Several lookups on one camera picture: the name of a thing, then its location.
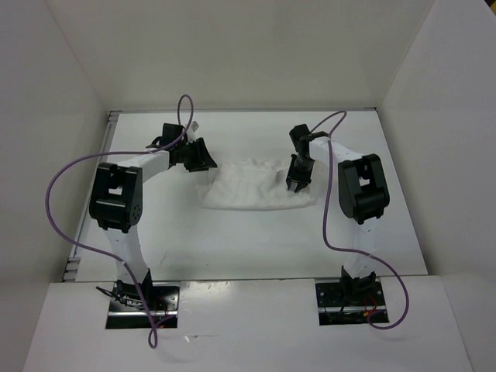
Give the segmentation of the white pleated skirt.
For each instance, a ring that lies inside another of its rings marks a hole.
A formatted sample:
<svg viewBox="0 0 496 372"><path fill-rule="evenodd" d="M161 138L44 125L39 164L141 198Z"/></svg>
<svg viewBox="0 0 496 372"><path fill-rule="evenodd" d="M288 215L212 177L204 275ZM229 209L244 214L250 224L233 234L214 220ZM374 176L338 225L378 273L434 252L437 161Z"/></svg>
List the white pleated skirt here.
<svg viewBox="0 0 496 372"><path fill-rule="evenodd" d="M226 161L194 176L202 208L234 211L274 211L305 208L316 202L316 192L306 187L289 191L290 161L248 158Z"/></svg>

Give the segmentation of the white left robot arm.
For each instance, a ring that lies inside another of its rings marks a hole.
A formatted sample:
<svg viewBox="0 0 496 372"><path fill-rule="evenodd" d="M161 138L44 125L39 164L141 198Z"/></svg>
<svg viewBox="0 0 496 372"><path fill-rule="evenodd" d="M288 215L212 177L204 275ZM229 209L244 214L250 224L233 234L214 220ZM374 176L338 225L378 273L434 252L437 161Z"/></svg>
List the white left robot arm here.
<svg viewBox="0 0 496 372"><path fill-rule="evenodd" d="M153 304L153 280L137 225L143 215L143 185L177 165L194 172L217 167L205 141L179 124L163 124L162 133L140 153L119 163L100 163L91 190L89 214L104 231L117 260L117 281L111 296L143 310Z"/></svg>

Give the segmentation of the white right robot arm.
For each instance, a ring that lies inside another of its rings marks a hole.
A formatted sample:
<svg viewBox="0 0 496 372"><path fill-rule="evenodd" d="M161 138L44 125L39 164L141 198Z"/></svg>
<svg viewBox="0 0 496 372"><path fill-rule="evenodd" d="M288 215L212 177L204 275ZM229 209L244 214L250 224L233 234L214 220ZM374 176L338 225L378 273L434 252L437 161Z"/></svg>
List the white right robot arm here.
<svg viewBox="0 0 496 372"><path fill-rule="evenodd" d="M389 206L390 195L381 159L377 154L361 154L335 141L324 132L311 133L305 124L295 126L289 136L295 148L286 177L288 190L298 193L311 183L314 163L329 167L337 176L337 196L342 213L354 221L353 247L339 279L341 299L358 304L374 288L376 274L370 268L375 232Z"/></svg>

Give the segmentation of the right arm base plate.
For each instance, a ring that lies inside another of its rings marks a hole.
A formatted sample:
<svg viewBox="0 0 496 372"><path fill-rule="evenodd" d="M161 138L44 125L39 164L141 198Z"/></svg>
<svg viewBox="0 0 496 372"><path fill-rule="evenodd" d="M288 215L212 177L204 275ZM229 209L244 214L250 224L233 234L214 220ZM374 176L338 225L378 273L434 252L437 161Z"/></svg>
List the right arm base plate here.
<svg viewBox="0 0 496 372"><path fill-rule="evenodd" d="M338 280L316 281L315 296L320 326L389 323L388 311L380 281L363 294L345 296Z"/></svg>

